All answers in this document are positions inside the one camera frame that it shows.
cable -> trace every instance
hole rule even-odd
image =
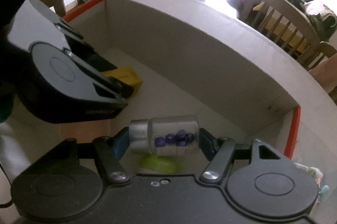
[[[3,168],[2,165],[1,165],[1,163],[0,163],[0,168],[1,168],[1,170],[3,171],[4,175],[6,176],[6,178],[7,178],[7,180],[8,180],[8,183],[11,184],[10,181],[9,181],[9,179],[8,179],[8,176],[7,176],[6,173],[5,173],[4,168]],[[7,203],[0,204],[0,209],[8,208],[8,207],[12,206],[12,204],[13,204],[13,200],[11,199],[11,200],[8,201]]]

silver bottle cap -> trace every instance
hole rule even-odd
[[[133,153],[151,153],[148,128],[149,119],[131,120],[129,125],[129,144]]]

table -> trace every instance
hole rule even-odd
[[[337,106],[302,66],[253,28],[197,0],[166,0],[165,5],[161,0],[134,1],[165,12],[221,40],[285,88],[301,106],[293,160],[316,166],[325,174],[325,183],[330,189],[337,188]],[[312,217],[318,223],[335,223],[336,213],[328,207],[318,206]]]

wooden chair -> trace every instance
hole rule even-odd
[[[61,18],[66,14],[64,0],[40,0],[46,6],[54,7],[55,13],[59,15]]]
[[[257,3],[261,2],[263,3],[262,7],[257,12],[256,16],[250,21],[250,14],[253,8],[257,5]],[[275,11],[278,11],[280,16],[273,26],[269,30],[266,30],[265,27],[272,18],[272,15],[277,13]],[[285,18],[288,22],[277,36],[273,35],[274,30],[283,18]],[[264,34],[274,43],[280,43],[280,47],[284,50],[287,49],[286,51],[288,51],[289,55],[295,57],[297,54],[297,62],[301,65],[304,65],[320,46],[320,38],[310,24],[308,18],[287,0],[247,0],[240,14],[239,20],[247,23],[260,33]],[[291,30],[289,28],[291,24],[295,26],[295,30]],[[283,41],[281,37],[288,29],[292,33],[285,41]],[[293,47],[289,47],[289,42],[298,32],[302,34],[302,38],[300,38]],[[306,42],[307,47],[303,53],[298,53],[297,48],[303,42]]]
[[[337,86],[333,88],[333,90],[329,93],[330,98],[334,101],[337,105]]]
[[[327,42],[321,42],[318,50],[305,62],[303,67],[306,70],[315,68],[324,57],[330,58],[337,53],[337,50]]]

purple pill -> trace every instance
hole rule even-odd
[[[179,130],[177,132],[177,141],[179,140],[186,140],[187,139],[187,133],[185,130]]]
[[[187,134],[187,142],[192,143],[195,140],[195,136],[192,133]]]
[[[186,146],[187,141],[186,140],[179,140],[176,142],[176,146]]]
[[[174,144],[176,143],[177,136],[175,134],[167,134],[165,137],[165,141],[167,144]]]
[[[166,145],[166,141],[163,137],[157,137],[155,140],[154,140],[154,145],[156,147],[164,147]]]

